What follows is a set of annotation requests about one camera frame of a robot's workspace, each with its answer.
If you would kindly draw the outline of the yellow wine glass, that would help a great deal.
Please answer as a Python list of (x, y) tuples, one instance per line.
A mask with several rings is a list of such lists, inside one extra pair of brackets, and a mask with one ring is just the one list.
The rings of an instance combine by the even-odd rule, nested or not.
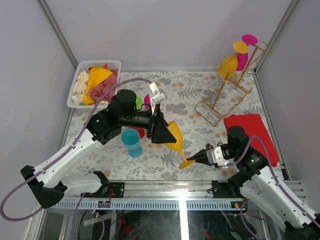
[(183, 136), (177, 123), (175, 121), (171, 121), (168, 124), (167, 128), (170, 131), (170, 133), (175, 137), (176, 143), (165, 143), (165, 146), (170, 150), (178, 152), (181, 155), (183, 162), (179, 165), (180, 170), (188, 168), (193, 163), (195, 163), (196, 160), (195, 159), (187, 160), (187, 158), (185, 157), (183, 153)]
[(245, 52), (246, 48), (247, 48), (246, 44), (243, 43), (242, 41), (234, 42), (233, 49), (235, 50), (235, 54), (228, 55), (225, 58), (225, 60), (221, 63), (221, 65), (219, 67), (218, 73), (223, 77), (226, 77), (227, 74), (230, 78), (234, 77), (236, 69), (238, 67), (237, 55), (238, 55), (238, 53)]

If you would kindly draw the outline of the red plastic wine glass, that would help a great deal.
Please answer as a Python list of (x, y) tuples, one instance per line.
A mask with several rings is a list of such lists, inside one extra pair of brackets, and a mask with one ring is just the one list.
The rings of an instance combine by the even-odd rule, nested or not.
[(146, 132), (145, 132), (144, 129), (138, 128), (138, 127), (129, 127), (129, 128), (136, 130), (136, 131), (139, 133), (139, 138), (140, 138), (140, 139), (143, 139), (143, 138), (144, 138), (144, 136), (145, 136), (145, 134), (146, 134)]

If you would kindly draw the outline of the teal plastic wine glass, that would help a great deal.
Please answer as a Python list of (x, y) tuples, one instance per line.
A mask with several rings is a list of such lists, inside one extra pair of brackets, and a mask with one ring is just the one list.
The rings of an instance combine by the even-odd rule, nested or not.
[(128, 150), (132, 158), (139, 158), (143, 154), (143, 148), (140, 143), (140, 134), (133, 128), (126, 129), (121, 134), (121, 141)]

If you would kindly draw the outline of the magenta plastic wine glass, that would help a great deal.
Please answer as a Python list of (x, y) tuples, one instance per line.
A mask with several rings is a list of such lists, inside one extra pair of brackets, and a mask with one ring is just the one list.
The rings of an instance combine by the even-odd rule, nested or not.
[(147, 105), (151, 105), (150, 96), (148, 94), (144, 97), (143, 102)]

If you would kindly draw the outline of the green plastic wine glass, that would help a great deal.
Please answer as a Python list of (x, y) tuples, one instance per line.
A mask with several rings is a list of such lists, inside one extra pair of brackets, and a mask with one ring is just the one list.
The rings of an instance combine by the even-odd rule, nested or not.
[(137, 110), (140, 110), (142, 108), (142, 98), (139, 95), (136, 96), (135, 104)]

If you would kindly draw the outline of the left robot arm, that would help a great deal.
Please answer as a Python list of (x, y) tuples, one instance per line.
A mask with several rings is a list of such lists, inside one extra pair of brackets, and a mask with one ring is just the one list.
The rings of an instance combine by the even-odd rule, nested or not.
[(151, 94), (148, 111), (138, 110), (136, 99), (134, 91), (119, 90), (111, 98), (108, 107), (95, 113), (84, 131), (74, 140), (42, 164), (22, 168), (21, 175), (43, 209), (54, 206), (68, 196), (85, 193), (102, 198), (109, 193), (109, 180), (101, 171), (77, 177), (66, 177), (66, 173), (93, 149), (101, 148), (113, 138), (122, 136), (123, 127), (130, 130), (145, 129), (153, 144), (177, 142), (160, 110), (160, 103), (166, 99), (165, 93), (159, 90)]

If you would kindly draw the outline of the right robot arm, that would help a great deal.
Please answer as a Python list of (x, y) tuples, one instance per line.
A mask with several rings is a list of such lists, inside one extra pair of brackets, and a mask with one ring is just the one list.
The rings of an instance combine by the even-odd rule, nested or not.
[(227, 142), (206, 147), (190, 160), (216, 168), (236, 166), (238, 172), (227, 180), (226, 194), (244, 197), (268, 215), (288, 240), (318, 240), (320, 215), (308, 207), (276, 175), (265, 147), (252, 147), (256, 135), (249, 137), (240, 126), (227, 130)]

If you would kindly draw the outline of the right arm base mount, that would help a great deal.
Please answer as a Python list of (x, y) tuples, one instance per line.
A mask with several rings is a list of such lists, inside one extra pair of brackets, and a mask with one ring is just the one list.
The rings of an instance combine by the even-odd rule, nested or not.
[(249, 178), (241, 172), (231, 176), (227, 181), (213, 180), (211, 188), (207, 190), (215, 199), (243, 198), (240, 188)]

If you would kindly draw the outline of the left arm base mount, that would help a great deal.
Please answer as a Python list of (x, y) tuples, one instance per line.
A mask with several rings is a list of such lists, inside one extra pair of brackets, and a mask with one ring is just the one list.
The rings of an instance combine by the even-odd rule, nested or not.
[(110, 182), (101, 171), (94, 171), (93, 174), (100, 180), (101, 187), (93, 193), (86, 192), (85, 198), (123, 198), (125, 192), (124, 182)]

